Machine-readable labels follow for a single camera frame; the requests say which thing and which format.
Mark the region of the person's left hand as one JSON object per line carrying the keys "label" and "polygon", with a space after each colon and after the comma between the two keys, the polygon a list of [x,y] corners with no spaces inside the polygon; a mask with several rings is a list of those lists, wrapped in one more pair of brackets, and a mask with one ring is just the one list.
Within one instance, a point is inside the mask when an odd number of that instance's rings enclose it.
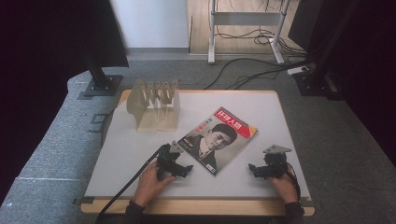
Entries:
{"label": "person's left hand", "polygon": [[164,180],[160,181],[157,174],[157,162],[150,163],[139,177],[138,186],[133,197],[134,203],[141,207],[145,207],[176,179],[174,176],[168,176]]}

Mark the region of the white power strip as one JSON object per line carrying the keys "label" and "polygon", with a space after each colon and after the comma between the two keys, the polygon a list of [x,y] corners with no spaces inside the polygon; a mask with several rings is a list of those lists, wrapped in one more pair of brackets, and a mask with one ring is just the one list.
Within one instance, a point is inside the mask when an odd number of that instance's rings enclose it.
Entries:
{"label": "white power strip", "polygon": [[292,75],[307,72],[307,71],[309,71],[309,68],[307,66],[299,66],[299,67],[294,67],[294,68],[288,69],[287,74],[292,76]]}

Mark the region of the beige slotted file rack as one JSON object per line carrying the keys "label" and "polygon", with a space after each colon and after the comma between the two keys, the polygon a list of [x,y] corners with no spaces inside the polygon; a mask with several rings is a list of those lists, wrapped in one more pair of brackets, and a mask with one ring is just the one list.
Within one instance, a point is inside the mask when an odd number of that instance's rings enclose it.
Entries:
{"label": "beige slotted file rack", "polygon": [[134,116],[138,132],[175,132],[180,112],[178,80],[137,80],[126,107],[128,113]]}

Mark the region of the white metal desk frame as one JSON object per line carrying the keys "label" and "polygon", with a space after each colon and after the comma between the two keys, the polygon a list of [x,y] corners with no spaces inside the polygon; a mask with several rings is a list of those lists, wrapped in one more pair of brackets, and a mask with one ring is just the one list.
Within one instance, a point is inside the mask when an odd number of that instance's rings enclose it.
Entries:
{"label": "white metal desk frame", "polygon": [[217,0],[210,0],[210,36],[208,44],[208,63],[215,63],[215,28],[217,25],[239,26],[275,26],[274,36],[269,40],[270,47],[278,63],[284,63],[284,59],[278,47],[278,41],[287,16],[290,0],[284,0],[279,12],[221,12],[216,10]]}

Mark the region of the magazine with portrait cover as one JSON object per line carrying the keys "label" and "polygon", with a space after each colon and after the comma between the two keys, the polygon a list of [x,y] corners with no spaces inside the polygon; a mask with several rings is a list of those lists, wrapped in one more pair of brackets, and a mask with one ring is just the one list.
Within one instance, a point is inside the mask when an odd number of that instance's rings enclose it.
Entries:
{"label": "magazine with portrait cover", "polygon": [[217,176],[257,133],[256,127],[220,107],[177,143],[210,174]]}

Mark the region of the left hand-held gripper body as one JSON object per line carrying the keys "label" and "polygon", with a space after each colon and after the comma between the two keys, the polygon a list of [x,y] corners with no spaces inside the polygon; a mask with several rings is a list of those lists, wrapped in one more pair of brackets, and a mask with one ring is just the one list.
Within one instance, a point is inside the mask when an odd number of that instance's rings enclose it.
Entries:
{"label": "left hand-held gripper body", "polygon": [[158,172],[157,178],[159,181],[164,180],[164,174],[169,173],[173,175],[175,172],[179,172],[181,165],[176,163],[177,158],[183,152],[183,149],[173,141],[171,144],[165,144],[160,147],[159,155],[157,157]]}

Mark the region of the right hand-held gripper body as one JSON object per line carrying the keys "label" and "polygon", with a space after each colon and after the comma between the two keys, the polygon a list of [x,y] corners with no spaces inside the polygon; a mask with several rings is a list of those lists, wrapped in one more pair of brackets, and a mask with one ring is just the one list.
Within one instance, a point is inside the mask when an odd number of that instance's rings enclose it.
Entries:
{"label": "right hand-held gripper body", "polygon": [[290,148],[272,145],[265,149],[263,153],[265,167],[265,177],[279,178],[288,170],[286,153],[291,152]]}

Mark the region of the dark curtain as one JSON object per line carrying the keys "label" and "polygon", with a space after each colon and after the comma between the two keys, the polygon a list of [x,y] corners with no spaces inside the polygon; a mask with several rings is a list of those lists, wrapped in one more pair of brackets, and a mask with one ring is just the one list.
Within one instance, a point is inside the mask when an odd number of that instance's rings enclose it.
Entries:
{"label": "dark curtain", "polygon": [[340,56],[343,99],[396,166],[396,0],[361,0]]}
{"label": "dark curtain", "polygon": [[0,203],[90,63],[128,63],[110,0],[0,0]]}

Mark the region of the person's right hand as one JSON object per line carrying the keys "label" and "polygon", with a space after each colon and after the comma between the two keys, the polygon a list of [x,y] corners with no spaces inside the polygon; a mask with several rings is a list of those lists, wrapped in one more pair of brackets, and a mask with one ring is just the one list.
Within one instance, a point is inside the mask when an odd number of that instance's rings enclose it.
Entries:
{"label": "person's right hand", "polygon": [[297,190],[287,175],[282,175],[280,178],[270,177],[269,180],[284,203],[298,202]]}

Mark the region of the black metal stand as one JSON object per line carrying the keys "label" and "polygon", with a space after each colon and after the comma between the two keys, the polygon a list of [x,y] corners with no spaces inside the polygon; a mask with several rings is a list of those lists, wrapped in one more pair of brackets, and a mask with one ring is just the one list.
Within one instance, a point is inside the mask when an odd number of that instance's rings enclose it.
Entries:
{"label": "black metal stand", "polygon": [[88,87],[79,95],[79,99],[91,99],[94,96],[114,96],[122,80],[121,75],[107,76],[95,59],[84,49],[85,64],[92,76]]}
{"label": "black metal stand", "polygon": [[306,52],[312,67],[294,79],[302,96],[342,100],[341,47],[361,0],[301,0],[289,37]]}

